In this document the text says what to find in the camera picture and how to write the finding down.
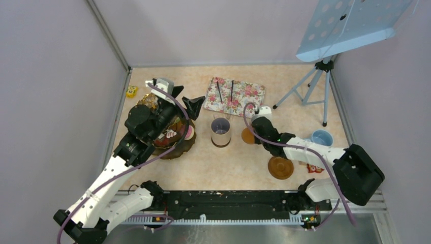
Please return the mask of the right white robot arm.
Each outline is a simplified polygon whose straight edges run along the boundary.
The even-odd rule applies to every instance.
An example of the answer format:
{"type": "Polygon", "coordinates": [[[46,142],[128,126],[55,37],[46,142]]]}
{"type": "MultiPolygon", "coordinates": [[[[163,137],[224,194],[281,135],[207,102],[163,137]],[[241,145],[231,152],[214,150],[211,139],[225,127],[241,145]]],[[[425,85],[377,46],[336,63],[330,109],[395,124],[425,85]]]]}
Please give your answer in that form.
{"type": "Polygon", "coordinates": [[[298,195],[304,209],[318,202],[339,198],[365,206],[385,180],[385,175],[363,147],[351,144],[347,148],[320,145],[291,133],[280,133],[266,116],[254,115],[251,126],[255,141],[273,156],[305,162],[325,169],[327,179],[314,179],[298,195]]]}

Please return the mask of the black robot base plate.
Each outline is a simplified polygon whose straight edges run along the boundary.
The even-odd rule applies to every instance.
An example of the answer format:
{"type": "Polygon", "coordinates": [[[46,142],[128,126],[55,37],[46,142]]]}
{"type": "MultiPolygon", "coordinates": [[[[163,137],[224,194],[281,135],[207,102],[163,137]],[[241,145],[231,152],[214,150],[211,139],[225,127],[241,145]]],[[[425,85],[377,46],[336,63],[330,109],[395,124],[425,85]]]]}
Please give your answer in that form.
{"type": "Polygon", "coordinates": [[[323,200],[313,202],[298,191],[165,191],[144,212],[162,213],[175,220],[287,220],[300,213],[330,211],[323,200]]]}

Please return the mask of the brown wooden lid coaster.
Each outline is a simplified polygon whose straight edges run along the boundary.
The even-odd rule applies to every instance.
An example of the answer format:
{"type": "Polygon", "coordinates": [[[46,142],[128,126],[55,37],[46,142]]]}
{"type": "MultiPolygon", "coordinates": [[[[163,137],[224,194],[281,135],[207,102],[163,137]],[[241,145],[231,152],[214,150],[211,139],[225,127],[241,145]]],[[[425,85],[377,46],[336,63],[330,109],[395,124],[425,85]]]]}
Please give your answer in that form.
{"type": "Polygon", "coordinates": [[[268,161],[268,171],[274,178],[284,180],[292,176],[294,165],[291,160],[271,157],[268,161]]]}

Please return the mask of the pink frosted donut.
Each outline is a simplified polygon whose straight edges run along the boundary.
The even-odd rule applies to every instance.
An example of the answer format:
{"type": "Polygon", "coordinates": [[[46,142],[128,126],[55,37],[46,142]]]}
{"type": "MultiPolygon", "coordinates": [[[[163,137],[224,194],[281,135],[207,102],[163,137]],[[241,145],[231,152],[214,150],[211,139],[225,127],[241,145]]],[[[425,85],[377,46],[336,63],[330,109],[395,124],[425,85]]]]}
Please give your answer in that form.
{"type": "Polygon", "coordinates": [[[187,133],[186,133],[186,136],[185,136],[185,140],[190,140],[190,139],[192,139],[193,138],[193,136],[194,136],[194,134],[195,134],[195,129],[194,129],[194,127],[193,126],[189,126],[188,127],[188,131],[187,131],[187,133]]]}

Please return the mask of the light blue mug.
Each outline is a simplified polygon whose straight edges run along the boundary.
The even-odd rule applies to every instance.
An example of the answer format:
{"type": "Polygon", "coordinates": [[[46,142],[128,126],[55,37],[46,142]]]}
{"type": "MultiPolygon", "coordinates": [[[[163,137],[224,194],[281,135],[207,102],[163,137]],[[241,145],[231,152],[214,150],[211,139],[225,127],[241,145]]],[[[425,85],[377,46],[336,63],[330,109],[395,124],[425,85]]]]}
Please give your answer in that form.
{"type": "Polygon", "coordinates": [[[333,146],[334,143],[333,136],[326,130],[315,130],[309,138],[305,138],[304,140],[328,147],[333,146]]]}

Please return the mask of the dark wooden coaster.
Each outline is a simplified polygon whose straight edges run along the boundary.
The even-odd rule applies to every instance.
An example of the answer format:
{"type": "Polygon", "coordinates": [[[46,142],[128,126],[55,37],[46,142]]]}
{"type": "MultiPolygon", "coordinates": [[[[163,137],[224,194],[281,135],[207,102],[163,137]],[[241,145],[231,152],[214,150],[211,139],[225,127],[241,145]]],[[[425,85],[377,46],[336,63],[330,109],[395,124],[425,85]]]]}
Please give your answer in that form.
{"type": "Polygon", "coordinates": [[[223,145],[216,144],[213,140],[211,140],[211,142],[214,146],[219,147],[219,148],[223,148],[223,147],[228,146],[230,144],[231,140],[229,140],[227,143],[225,143],[223,145]]]}

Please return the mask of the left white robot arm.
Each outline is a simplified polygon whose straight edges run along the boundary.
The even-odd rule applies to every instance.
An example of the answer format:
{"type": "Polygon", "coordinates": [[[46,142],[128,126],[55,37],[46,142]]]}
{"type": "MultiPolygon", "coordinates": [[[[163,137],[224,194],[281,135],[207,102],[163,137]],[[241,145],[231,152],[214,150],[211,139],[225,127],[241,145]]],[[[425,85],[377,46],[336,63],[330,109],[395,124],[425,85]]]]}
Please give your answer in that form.
{"type": "Polygon", "coordinates": [[[163,196],[144,187],[119,203],[111,204],[111,199],[138,169],[159,159],[154,155],[160,148],[158,140],[176,118],[183,120],[180,138],[164,146],[163,155],[184,145],[205,97],[178,100],[183,86],[158,80],[149,81],[147,85],[156,97],[156,105],[138,104],[130,109],[125,121],[127,133],[100,175],[79,200],[55,213],[53,218],[59,224],[57,243],[61,242],[63,234],[73,243],[103,243],[113,228],[137,211],[157,210],[162,206],[163,196]]]}

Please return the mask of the black handled steel tongs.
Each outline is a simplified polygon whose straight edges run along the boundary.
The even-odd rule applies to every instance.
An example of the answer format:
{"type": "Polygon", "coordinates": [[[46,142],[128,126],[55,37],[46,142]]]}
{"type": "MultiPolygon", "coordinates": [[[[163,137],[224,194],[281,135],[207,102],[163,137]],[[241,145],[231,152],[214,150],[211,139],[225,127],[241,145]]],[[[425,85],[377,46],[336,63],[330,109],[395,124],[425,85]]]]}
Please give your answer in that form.
{"type": "Polygon", "coordinates": [[[217,78],[215,85],[216,95],[219,102],[217,105],[217,112],[222,113],[227,120],[230,120],[233,110],[234,81],[217,78]]]}

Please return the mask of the light wooden coaster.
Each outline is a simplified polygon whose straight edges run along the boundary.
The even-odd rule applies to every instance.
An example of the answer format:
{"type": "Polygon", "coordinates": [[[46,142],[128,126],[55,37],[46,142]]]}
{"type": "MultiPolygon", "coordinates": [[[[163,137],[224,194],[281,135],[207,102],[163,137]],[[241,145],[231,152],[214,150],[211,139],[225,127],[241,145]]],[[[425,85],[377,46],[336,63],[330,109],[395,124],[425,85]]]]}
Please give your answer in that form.
{"type": "Polygon", "coordinates": [[[241,138],[244,143],[253,145],[256,143],[255,135],[249,128],[244,128],[241,132],[241,138]]]}

